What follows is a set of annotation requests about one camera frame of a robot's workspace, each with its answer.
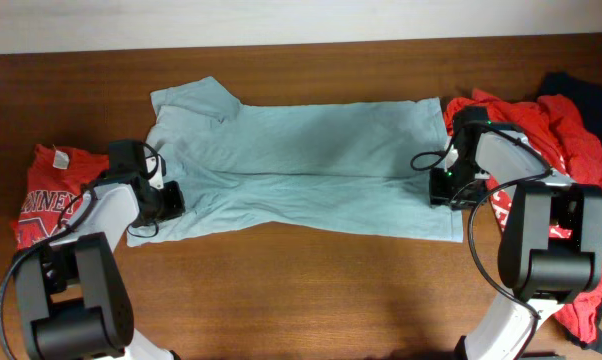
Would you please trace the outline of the light blue t-shirt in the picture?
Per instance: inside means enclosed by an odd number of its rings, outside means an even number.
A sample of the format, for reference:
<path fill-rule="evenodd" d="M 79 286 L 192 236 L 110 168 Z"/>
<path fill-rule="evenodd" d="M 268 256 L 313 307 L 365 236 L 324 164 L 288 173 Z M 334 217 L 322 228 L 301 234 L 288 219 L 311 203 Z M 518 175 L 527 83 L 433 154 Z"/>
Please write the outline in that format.
<path fill-rule="evenodd" d="M 279 222 L 460 242 L 459 212 L 434 206 L 411 159 L 447 143 L 440 102 L 251 106 L 207 77 L 152 93 L 147 141 L 179 184 L 182 216 L 134 230 L 130 246 Z"/>

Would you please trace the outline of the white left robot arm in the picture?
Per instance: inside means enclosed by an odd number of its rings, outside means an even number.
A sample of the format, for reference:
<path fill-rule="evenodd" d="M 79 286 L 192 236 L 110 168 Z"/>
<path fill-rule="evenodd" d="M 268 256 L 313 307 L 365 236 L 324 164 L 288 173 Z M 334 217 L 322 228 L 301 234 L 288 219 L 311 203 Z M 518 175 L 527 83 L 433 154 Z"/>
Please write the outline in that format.
<path fill-rule="evenodd" d="M 158 188 L 135 175 L 99 179 L 60 233 L 17 253 L 6 277 L 15 284 L 31 359 L 177 358 L 135 327 L 114 249 L 129 227 L 179 217 L 176 182 Z"/>

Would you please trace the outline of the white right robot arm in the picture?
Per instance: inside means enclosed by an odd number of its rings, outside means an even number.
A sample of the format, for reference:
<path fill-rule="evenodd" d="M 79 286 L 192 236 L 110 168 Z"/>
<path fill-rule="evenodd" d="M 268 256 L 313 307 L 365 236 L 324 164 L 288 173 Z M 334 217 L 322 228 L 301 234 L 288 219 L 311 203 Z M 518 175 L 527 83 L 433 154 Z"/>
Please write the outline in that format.
<path fill-rule="evenodd" d="M 470 121 L 449 146 L 471 174 L 486 172 L 511 197 L 494 280 L 497 295 L 481 322 L 457 342 L 456 359 L 519 359 L 541 325 L 602 279 L 602 188 L 554 169 L 510 124 Z"/>

